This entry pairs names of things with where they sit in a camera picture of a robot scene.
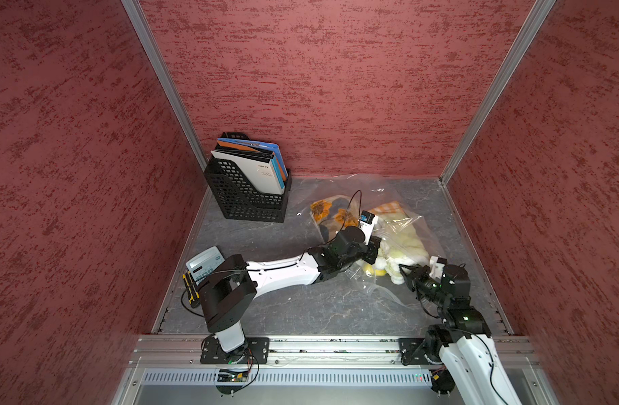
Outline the green white fluffy blanket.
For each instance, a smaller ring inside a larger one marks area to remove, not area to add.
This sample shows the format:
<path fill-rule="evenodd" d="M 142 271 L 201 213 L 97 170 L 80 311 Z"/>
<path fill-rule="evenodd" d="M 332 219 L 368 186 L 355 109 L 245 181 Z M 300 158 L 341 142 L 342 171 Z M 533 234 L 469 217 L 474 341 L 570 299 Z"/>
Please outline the green white fluffy blanket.
<path fill-rule="evenodd" d="M 375 270 L 384 270 L 394 285 L 405 283 L 399 265 L 425 266 L 429 264 L 429 253 L 413 226 L 416 218 L 404 214 L 377 215 L 378 222 L 373 231 L 381 239 Z"/>

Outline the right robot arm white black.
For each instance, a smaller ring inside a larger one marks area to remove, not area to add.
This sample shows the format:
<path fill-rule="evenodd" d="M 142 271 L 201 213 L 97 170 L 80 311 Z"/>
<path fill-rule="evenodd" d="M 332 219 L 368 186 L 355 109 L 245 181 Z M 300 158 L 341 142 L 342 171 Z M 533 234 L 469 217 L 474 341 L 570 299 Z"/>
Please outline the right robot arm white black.
<path fill-rule="evenodd" d="M 466 404 L 520 404 L 488 324 L 472 305 L 466 268 L 434 256 L 429 265 L 401 264 L 399 271 L 420 303 L 436 306 L 430 316 L 440 320 L 417 347 L 401 347 L 402 364 L 418 359 L 438 366 L 431 372 L 431 389 L 439 395 L 457 389 Z"/>

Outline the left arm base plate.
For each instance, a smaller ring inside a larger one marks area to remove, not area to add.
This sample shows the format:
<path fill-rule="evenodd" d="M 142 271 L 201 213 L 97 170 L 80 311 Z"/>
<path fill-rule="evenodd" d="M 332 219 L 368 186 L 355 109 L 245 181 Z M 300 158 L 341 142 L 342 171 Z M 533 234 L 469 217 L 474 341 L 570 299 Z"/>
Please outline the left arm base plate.
<path fill-rule="evenodd" d="M 266 364 L 269 353 L 270 339 L 267 337 L 246 337 L 245 342 L 237 349 L 224 352 L 219 340 L 206 337 L 201 343 L 200 363 L 202 365 L 247 365 L 252 360 L 258 364 Z"/>

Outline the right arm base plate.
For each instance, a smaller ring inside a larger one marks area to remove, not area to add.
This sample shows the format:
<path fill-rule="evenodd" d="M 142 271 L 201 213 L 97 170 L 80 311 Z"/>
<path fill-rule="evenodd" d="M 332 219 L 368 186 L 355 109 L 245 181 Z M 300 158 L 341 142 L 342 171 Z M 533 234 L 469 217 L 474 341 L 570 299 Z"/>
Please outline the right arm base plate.
<path fill-rule="evenodd" d="M 442 340 L 437 337 L 401 337 L 398 339 L 400 361 L 403 366 L 442 366 L 439 351 L 454 343 L 452 339 Z"/>

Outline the orange white checkered blanket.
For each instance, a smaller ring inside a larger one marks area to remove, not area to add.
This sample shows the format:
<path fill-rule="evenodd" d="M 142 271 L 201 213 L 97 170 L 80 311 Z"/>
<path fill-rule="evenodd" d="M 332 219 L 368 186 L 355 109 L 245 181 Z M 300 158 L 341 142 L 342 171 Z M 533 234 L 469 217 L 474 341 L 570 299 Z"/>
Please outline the orange white checkered blanket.
<path fill-rule="evenodd" d="M 375 215 L 382 214 L 404 214 L 402 206 L 399 202 L 387 202 L 386 204 L 380 204 L 380 206 L 370 209 L 370 212 Z"/>

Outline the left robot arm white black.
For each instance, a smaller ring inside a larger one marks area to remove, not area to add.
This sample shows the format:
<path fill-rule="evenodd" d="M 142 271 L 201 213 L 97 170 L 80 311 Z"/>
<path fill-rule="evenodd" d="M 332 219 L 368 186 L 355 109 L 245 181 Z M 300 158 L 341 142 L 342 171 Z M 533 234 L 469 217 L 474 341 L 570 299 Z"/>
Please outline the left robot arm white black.
<path fill-rule="evenodd" d="M 222 352 L 241 357 L 249 349 L 241 318 L 253 300 L 276 290 L 326 282 L 360 260 L 373 264 L 380 243 L 380 237 L 348 226 L 328 243 L 292 258 L 259 263 L 233 255 L 199 281 L 191 273 L 184 276 L 188 302 L 201 308 Z"/>

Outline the clear plastic vacuum bag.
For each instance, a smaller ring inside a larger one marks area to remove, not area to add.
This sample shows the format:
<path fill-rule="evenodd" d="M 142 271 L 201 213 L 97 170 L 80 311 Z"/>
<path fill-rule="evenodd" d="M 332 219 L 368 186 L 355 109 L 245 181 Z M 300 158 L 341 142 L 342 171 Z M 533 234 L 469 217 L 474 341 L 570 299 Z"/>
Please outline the clear plastic vacuum bag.
<path fill-rule="evenodd" d="M 419 302 L 406 276 L 445 255 L 424 214 L 411 209 L 400 187 L 379 175 L 340 175 L 302 180 L 294 210 L 315 229 L 318 241 L 332 240 L 340 229 L 359 225 L 380 239 L 376 261 L 359 260 L 345 274 L 368 295 L 416 309 Z"/>

